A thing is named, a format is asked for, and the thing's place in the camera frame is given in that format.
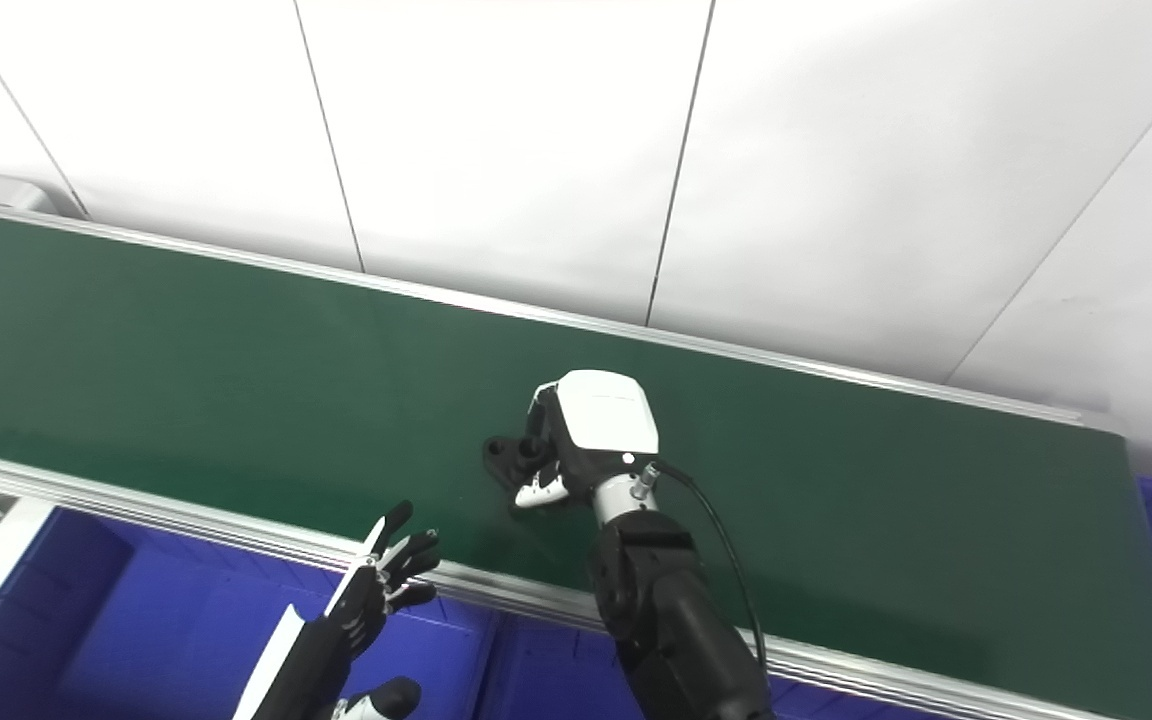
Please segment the robot left black white hand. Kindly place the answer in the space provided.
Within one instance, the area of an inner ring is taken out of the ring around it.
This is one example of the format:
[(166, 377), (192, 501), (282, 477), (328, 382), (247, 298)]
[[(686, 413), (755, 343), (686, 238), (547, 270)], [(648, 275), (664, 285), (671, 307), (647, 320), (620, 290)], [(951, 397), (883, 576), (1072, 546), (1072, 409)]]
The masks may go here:
[(419, 706), (415, 679), (393, 676), (358, 694), (344, 694), (349, 674), (392, 615), (433, 602), (435, 585), (420, 579), (442, 561), (435, 530), (396, 541), (414, 515), (397, 502), (376, 520), (364, 550), (353, 559), (320, 615), (301, 617), (285, 607), (247, 685), (236, 719), (407, 719)]

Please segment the robot right black white hand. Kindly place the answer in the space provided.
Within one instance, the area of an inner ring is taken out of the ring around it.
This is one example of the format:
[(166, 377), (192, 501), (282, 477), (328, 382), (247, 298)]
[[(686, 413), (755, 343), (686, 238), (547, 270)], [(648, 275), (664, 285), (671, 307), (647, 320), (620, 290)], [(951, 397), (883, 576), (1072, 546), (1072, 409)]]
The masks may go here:
[(511, 482), (517, 509), (589, 503), (600, 524), (626, 511), (655, 511), (659, 434), (634, 378), (573, 370), (535, 391)]

